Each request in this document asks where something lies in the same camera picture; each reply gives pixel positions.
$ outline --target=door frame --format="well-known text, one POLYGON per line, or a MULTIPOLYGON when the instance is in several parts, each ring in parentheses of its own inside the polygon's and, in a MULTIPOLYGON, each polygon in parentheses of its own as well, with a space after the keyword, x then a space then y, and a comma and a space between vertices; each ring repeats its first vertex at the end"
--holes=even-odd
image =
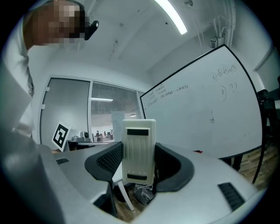
POLYGON ((44 92, 41 96, 41 100, 40 100, 40 107, 39 107, 39 110, 38 110, 38 122, 37 122, 37 126, 35 127, 36 130, 37 130, 37 141, 36 142, 39 142, 40 144, 42 144, 41 142, 41 115, 42 115, 42 110, 43 110, 43 102, 44 102, 44 99, 45 99, 45 95, 46 95, 46 92, 48 92, 49 90, 47 89, 48 88, 48 85, 49 85, 49 82, 52 78, 57 78, 57 79, 73 79, 73 80, 80 80, 80 81, 88 81, 90 82, 90 85, 89 85, 89 91, 88 91, 88 97, 87 97, 87 131, 88 131, 88 135, 91 139, 91 141, 93 141, 92 139, 92 131, 91 131, 91 93, 92 93, 92 83, 93 83, 93 80, 92 79, 89 79, 89 78, 82 78, 82 77, 75 77, 75 76, 66 76, 66 75, 50 75, 49 78, 48 78, 48 81, 46 82, 45 84, 45 88, 44 88, 44 92))

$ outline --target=white shirt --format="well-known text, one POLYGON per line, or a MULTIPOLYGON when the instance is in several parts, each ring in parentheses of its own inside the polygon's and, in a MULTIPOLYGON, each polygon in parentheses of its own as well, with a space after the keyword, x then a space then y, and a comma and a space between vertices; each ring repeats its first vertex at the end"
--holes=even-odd
MULTIPOLYGON (((14 27, 2 51, 2 61, 24 91, 33 97, 34 85, 29 72, 27 49, 23 38, 23 18, 14 27)), ((31 103, 26 108, 18 126, 19 133, 30 137, 34 127, 31 103)))

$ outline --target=black vent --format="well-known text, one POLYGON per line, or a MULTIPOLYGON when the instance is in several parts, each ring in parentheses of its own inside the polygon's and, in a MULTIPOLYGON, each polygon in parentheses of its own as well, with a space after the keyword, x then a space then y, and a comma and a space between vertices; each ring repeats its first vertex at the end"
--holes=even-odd
POLYGON ((231 183, 219 184, 218 186, 233 211, 245 202, 231 183))
POLYGON ((58 165, 60 165, 60 164, 62 164, 62 163, 66 163, 66 162, 68 162, 68 161, 69 161, 69 160, 66 159, 66 158, 61 158, 61 159, 57 159, 57 160, 56 160, 56 162, 57 162, 58 165))
POLYGON ((114 175, 122 159, 123 159, 122 146, 120 145, 114 150, 98 158, 97 164, 102 169, 114 175))

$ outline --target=ceiling light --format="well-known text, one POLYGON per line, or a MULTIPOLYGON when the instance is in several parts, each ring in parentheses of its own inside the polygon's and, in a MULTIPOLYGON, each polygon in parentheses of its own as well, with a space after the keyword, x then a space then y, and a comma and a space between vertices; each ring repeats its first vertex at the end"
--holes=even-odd
POLYGON ((155 0, 168 14, 168 16, 172 19, 175 23, 176 27, 178 28, 179 32, 183 35, 187 32, 187 28, 185 27, 182 19, 180 18, 179 14, 176 12, 175 8, 170 4, 168 0, 155 0))
POLYGON ((103 98, 91 98, 92 101, 101 101, 101 102, 112 102, 112 99, 103 99, 103 98))

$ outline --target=wooden floor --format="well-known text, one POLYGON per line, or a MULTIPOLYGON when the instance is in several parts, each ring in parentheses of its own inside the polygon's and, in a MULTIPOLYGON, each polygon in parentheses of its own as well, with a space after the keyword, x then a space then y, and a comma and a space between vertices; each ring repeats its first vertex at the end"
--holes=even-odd
MULTIPOLYGON (((260 157, 260 149, 257 149, 253 152, 247 153, 243 155, 241 166, 239 173, 244 176, 249 182, 252 182, 255 172, 258 167, 260 157)), ((262 161, 262 166, 258 175, 258 178, 255 182, 255 186, 258 189, 266 188, 270 182, 271 175, 275 170, 276 166, 279 162, 279 154, 278 150, 274 146, 270 146, 264 154, 264 158, 262 161)), ((134 186, 130 186, 129 188, 129 198, 131 203, 133 204, 135 210, 130 211, 126 203, 119 202, 115 197, 115 206, 118 212, 118 218, 125 221, 131 222, 135 217, 137 217, 146 206, 140 204, 137 199, 133 196, 133 188, 134 186)))

